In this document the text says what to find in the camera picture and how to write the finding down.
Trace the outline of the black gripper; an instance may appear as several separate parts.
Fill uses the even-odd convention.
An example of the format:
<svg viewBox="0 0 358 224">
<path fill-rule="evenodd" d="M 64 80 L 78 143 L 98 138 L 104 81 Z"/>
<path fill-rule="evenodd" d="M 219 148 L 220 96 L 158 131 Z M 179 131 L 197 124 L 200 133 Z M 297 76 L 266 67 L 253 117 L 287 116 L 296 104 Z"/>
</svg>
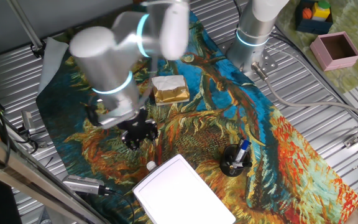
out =
<svg viewBox="0 0 358 224">
<path fill-rule="evenodd" d="M 147 116 L 147 110 L 141 108 L 135 118 L 118 124 L 117 127 L 124 130 L 121 135 L 122 142 L 129 149 L 137 150 L 144 139 L 154 141 L 158 137 L 157 123 L 147 119 Z"/>
</svg>

